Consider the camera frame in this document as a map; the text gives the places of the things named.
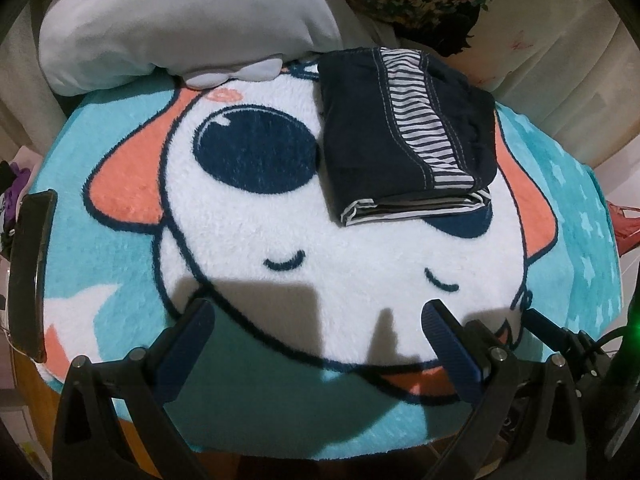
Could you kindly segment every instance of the white pillow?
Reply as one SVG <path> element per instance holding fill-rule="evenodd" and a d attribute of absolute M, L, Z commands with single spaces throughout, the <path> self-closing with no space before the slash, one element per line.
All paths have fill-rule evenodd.
<path fill-rule="evenodd" d="M 196 88 L 269 79 L 283 60 L 373 45 L 344 0 L 54 0 L 39 56 L 52 89 L 70 96 L 156 66 Z"/>

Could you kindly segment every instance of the cartoon eye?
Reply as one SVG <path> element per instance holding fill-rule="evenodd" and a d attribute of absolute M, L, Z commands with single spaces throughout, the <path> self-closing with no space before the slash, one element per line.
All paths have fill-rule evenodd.
<path fill-rule="evenodd" d="M 318 166 L 318 145 L 301 121 L 258 105 L 229 107 L 196 130 L 193 155 L 213 178 L 251 193 L 304 186 Z"/>
<path fill-rule="evenodd" d="M 478 238 L 491 225 L 494 211 L 491 203 L 470 213 L 422 218 L 427 224 L 457 238 Z"/>

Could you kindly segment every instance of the metal screw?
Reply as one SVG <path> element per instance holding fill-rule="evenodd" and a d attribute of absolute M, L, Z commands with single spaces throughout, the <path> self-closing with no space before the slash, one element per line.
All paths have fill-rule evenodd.
<path fill-rule="evenodd" d="M 562 368 L 566 364 L 566 359 L 560 354 L 553 354 L 551 356 L 551 362 L 557 367 Z"/>
<path fill-rule="evenodd" d="M 86 357 L 83 355 L 79 355 L 71 361 L 71 365 L 73 368 L 81 368 L 86 363 Z"/>
<path fill-rule="evenodd" d="M 499 346 L 494 346 L 493 348 L 491 348 L 492 359 L 498 361 L 499 363 L 501 363 L 502 361 L 506 361 L 507 356 L 508 356 L 507 352 L 505 352 Z"/>
<path fill-rule="evenodd" d="M 132 361 L 142 361 L 145 358 L 146 349 L 139 346 L 138 348 L 134 348 L 131 352 L 129 352 L 129 359 Z"/>

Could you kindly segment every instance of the wooden floor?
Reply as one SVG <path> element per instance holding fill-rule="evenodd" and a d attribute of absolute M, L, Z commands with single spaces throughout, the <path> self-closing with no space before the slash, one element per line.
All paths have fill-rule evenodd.
<path fill-rule="evenodd" d="M 29 405 L 38 439 L 51 456 L 60 396 L 42 381 L 27 357 L 14 353 L 14 364 L 18 388 Z M 135 427 L 125 421 L 121 421 L 121 425 L 138 465 L 159 476 Z M 198 453 L 197 456 L 212 480 L 419 480 L 446 445 L 446 441 L 440 441 L 434 446 L 322 462 L 241 457 L 216 452 Z"/>

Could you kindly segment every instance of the purple cloth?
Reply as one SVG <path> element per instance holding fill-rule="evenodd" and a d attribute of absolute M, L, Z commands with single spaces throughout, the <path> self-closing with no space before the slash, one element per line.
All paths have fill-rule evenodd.
<path fill-rule="evenodd" d="M 17 206 L 18 197 L 31 177 L 31 170 L 28 168 L 21 170 L 15 162 L 12 162 L 10 167 L 16 174 L 16 178 L 11 187 L 4 192 L 4 226 L 2 228 L 5 231 L 15 223 L 15 207 Z"/>

